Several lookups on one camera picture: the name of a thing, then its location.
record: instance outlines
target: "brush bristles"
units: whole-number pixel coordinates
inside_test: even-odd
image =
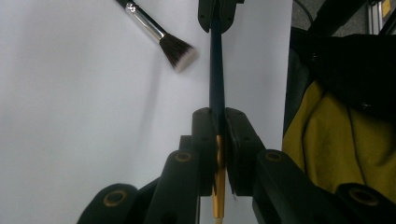
[[[160,46],[177,72],[181,72],[197,56],[197,50],[194,47],[170,34],[160,40]]]

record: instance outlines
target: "brush ferrule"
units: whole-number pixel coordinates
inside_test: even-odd
[[[146,30],[157,43],[160,43],[160,40],[167,34],[166,31],[135,2],[127,3],[125,10],[128,15],[139,21],[144,27],[144,30]]]

